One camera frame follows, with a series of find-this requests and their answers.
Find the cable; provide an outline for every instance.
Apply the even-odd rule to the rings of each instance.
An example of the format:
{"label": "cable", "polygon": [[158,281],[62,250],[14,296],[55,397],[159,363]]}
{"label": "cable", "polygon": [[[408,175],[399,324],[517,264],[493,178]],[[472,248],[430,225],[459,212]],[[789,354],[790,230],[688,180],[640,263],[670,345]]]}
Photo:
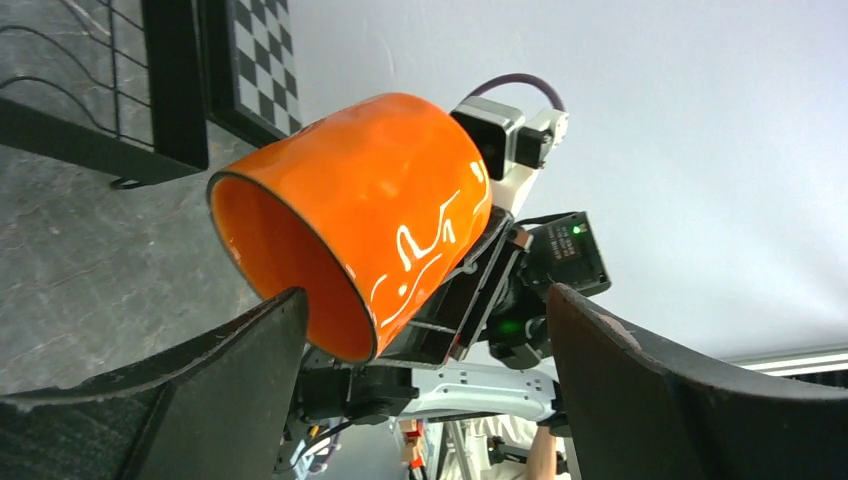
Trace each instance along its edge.
{"label": "cable", "polygon": [[295,465],[297,465],[300,460],[306,455],[306,453],[309,452],[309,450],[311,450],[315,445],[318,445],[319,443],[323,442],[328,438],[332,438],[334,435],[338,435],[343,430],[353,425],[353,422],[347,420],[329,430],[325,430],[324,433],[318,435],[317,437],[310,440],[309,443],[304,445],[304,447],[300,450],[300,453],[297,454],[297,457],[292,460],[291,465],[287,466],[286,468],[274,469],[274,473],[282,473],[294,469]]}
{"label": "cable", "polygon": [[[325,446],[322,449],[319,449],[318,451],[313,453],[315,460],[313,460],[312,464],[309,466],[309,473],[311,475],[316,475],[316,474],[321,473],[323,471],[322,467],[324,467],[324,468],[328,467],[328,465],[330,463],[330,458],[333,456],[334,453],[336,453],[336,451],[339,448],[341,448],[341,440],[340,440],[341,436],[342,436],[341,433],[337,433],[336,435],[334,435],[330,439],[330,443],[327,446]],[[325,450],[327,451],[326,455],[324,455],[323,459],[319,459],[319,457],[320,457],[319,453],[323,452]]]}
{"label": "cable", "polygon": [[524,83],[527,85],[531,85],[536,87],[548,97],[548,101],[551,102],[551,106],[561,112],[567,112],[565,109],[565,104],[560,98],[559,94],[554,90],[548,82],[542,80],[541,78],[530,75],[528,73],[508,73],[506,75],[501,75],[499,77],[495,77],[488,82],[480,85],[471,91],[465,98],[468,97],[479,97],[480,95],[492,90],[494,88],[500,87],[502,85],[509,85],[511,83]]}

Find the white ceiling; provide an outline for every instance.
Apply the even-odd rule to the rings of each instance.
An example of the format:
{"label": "white ceiling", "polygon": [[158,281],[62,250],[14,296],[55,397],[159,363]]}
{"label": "white ceiling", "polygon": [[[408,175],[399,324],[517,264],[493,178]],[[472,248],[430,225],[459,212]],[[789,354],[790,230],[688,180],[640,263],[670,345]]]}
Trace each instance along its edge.
{"label": "white ceiling", "polygon": [[290,3],[307,121],[551,82],[568,136],[524,213],[589,211],[606,308],[723,358],[848,343],[848,2]]}

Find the black wire rack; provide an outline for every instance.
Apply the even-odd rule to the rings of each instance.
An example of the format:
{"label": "black wire rack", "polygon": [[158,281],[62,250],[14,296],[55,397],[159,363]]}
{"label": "black wire rack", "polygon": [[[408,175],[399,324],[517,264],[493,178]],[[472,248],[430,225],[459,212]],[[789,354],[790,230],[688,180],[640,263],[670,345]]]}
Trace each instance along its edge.
{"label": "black wire rack", "polygon": [[191,2],[0,7],[0,144],[113,174],[122,189],[205,170],[194,25]]}

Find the checkerboard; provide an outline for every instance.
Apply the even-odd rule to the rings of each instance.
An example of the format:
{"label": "checkerboard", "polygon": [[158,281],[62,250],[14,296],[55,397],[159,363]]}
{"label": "checkerboard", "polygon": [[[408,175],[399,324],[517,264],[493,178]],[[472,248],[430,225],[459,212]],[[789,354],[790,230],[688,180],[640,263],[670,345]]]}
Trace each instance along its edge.
{"label": "checkerboard", "polygon": [[279,131],[301,128],[288,0],[232,0],[236,103]]}

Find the black cable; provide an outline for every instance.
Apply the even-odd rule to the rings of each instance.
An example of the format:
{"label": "black cable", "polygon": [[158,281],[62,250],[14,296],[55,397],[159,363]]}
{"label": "black cable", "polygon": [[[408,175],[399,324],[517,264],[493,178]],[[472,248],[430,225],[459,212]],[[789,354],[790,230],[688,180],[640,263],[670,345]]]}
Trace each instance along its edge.
{"label": "black cable", "polygon": [[313,438],[312,440],[309,441],[309,443],[304,445],[303,448],[300,450],[300,453],[297,454],[297,457],[295,457],[295,459],[292,460],[292,462],[289,466],[287,466],[286,468],[274,469],[275,473],[287,472],[287,471],[293,469],[295,467],[295,465],[297,465],[300,462],[300,460],[306,455],[306,453],[309,452],[310,450],[312,450],[315,447],[315,445],[318,445],[319,443],[321,443],[324,440],[327,440],[329,438],[333,438],[335,435],[342,433],[348,427],[351,427],[353,425],[354,425],[354,423],[352,421],[347,420],[347,421],[344,421],[344,422],[336,425],[335,427],[333,427],[329,430],[325,430],[322,434]]}
{"label": "black cable", "polygon": [[465,98],[479,97],[480,95],[488,92],[489,90],[511,83],[524,83],[536,87],[539,91],[545,94],[545,96],[548,98],[548,101],[551,102],[552,107],[561,112],[568,111],[565,109],[565,103],[563,103],[562,98],[559,96],[554,87],[552,87],[548,82],[542,80],[541,78],[535,75],[530,75],[528,73],[508,73],[506,75],[495,77],[472,90],[471,93],[466,95]]}

